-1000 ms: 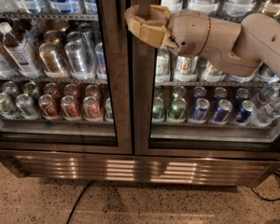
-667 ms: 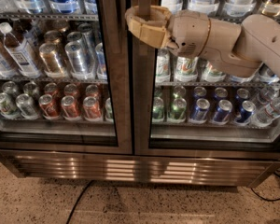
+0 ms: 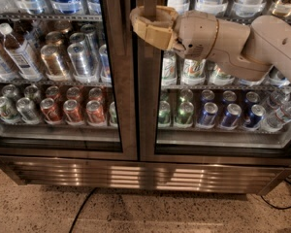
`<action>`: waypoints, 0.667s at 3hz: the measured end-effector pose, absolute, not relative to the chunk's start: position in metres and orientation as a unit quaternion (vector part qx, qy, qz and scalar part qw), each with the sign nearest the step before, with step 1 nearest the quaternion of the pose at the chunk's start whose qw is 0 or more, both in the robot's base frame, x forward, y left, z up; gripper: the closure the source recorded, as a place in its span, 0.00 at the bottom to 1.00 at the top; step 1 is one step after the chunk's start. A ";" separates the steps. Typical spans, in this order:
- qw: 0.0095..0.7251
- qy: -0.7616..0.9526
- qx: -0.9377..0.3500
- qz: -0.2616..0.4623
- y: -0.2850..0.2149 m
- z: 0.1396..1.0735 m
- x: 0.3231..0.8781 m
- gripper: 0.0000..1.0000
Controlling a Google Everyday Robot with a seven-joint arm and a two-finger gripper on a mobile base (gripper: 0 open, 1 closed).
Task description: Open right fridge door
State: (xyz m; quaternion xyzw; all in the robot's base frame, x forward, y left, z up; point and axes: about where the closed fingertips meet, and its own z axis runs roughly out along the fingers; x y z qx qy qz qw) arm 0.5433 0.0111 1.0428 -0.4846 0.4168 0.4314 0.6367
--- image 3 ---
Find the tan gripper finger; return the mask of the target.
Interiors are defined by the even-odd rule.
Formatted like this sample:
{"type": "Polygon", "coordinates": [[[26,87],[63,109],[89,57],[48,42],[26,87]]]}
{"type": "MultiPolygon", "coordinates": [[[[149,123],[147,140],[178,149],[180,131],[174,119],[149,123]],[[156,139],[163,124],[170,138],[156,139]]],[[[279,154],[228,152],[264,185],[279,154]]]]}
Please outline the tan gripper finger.
{"type": "Polygon", "coordinates": [[[143,23],[145,26],[151,25],[160,28],[169,28],[174,25],[174,22],[178,17],[178,12],[172,7],[157,5],[155,12],[155,19],[150,19],[146,16],[144,6],[139,6],[133,9],[130,13],[132,25],[136,26],[138,23],[143,23]]]}
{"type": "Polygon", "coordinates": [[[146,43],[160,49],[171,50],[177,42],[172,21],[143,21],[137,18],[132,21],[134,32],[146,43]]]}

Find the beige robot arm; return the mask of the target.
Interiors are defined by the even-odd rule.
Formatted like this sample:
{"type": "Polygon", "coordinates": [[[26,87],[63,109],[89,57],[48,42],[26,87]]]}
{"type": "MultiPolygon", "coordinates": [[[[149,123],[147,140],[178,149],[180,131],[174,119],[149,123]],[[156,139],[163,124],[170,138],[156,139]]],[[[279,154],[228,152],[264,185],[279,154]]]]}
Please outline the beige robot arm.
{"type": "Polygon", "coordinates": [[[291,83],[291,25],[260,16],[249,25],[219,19],[199,11],[178,14],[158,6],[156,19],[145,8],[131,11],[134,32],[145,42],[192,60],[207,59],[236,78],[257,82],[275,67],[291,83]]]}

